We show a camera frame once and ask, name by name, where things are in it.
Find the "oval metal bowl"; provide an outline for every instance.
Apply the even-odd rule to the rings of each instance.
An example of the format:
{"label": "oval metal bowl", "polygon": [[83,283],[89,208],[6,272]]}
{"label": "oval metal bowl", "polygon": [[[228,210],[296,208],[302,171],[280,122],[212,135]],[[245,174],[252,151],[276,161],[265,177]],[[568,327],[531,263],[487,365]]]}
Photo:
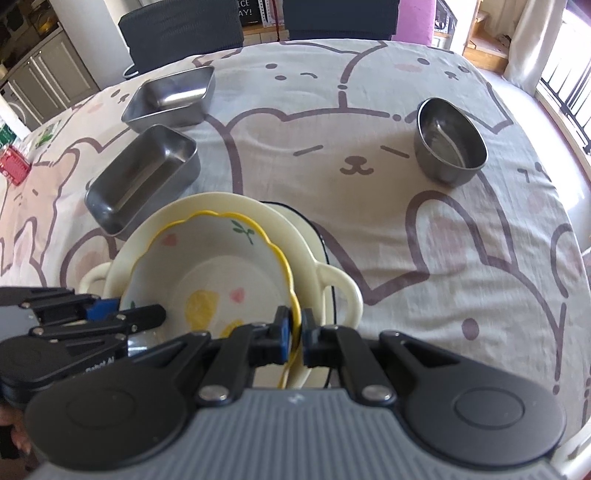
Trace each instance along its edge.
{"label": "oval metal bowl", "polygon": [[414,149],[427,177],[454,187],[468,182],[488,158],[476,127],[441,98],[427,99],[419,107]]}
{"label": "oval metal bowl", "polygon": [[215,89],[214,70],[204,66],[148,80],[121,120],[137,133],[157,124],[179,128],[203,122]]}
{"label": "oval metal bowl", "polygon": [[107,235],[127,240],[146,218],[176,200],[200,172],[196,141],[154,125],[100,174],[86,192],[85,204]]}

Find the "pink object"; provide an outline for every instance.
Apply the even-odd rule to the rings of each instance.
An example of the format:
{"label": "pink object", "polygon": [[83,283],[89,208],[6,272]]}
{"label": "pink object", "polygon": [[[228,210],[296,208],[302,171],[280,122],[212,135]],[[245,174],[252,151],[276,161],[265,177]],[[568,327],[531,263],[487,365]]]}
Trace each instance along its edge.
{"label": "pink object", "polygon": [[177,246],[177,236],[174,233],[171,233],[164,237],[162,240],[162,244],[165,247],[176,247]]}
{"label": "pink object", "polygon": [[437,0],[400,0],[398,28],[392,40],[431,46]]}
{"label": "pink object", "polygon": [[230,298],[235,303],[242,303],[244,301],[244,288],[237,288],[230,292]]}
{"label": "pink object", "polygon": [[0,157],[0,173],[4,175],[14,186],[19,186],[25,181],[31,164],[12,145],[7,145]]}

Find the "stainless steel tray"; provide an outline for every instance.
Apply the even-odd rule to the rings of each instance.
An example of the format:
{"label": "stainless steel tray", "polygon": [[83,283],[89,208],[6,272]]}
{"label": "stainless steel tray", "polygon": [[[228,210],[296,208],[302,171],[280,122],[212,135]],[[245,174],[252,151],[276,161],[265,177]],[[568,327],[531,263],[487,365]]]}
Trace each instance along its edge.
{"label": "stainless steel tray", "polygon": [[145,82],[121,121],[137,133],[152,125],[186,127],[201,123],[215,90],[214,68],[199,67]]}
{"label": "stainless steel tray", "polygon": [[85,204],[100,227],[126,240],[199,176],[197,143],[164,125],[148,128],[100,174]]}

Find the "red basket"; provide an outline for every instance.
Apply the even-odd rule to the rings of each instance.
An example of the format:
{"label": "red basket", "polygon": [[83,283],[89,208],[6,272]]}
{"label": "red basket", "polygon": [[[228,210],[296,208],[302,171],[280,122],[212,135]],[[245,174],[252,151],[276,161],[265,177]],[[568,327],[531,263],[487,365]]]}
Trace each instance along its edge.
{"label": "red basket", "polygon": [[13,185],[20,185],[25,181],[31,171],[31,164],[25,160],[21,153],[9,145],[0,157],[0,172]]}

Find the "sign with text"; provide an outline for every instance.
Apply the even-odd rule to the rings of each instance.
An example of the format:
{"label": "sign with text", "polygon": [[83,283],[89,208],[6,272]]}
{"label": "sign with text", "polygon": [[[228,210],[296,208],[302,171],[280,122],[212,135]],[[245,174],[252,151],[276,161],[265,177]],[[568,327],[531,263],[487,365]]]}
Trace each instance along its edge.
{"label": "sign with text", "polygon": [[261,23],[261,11],[256,0],[238,0],[238,14],[243,27]]}

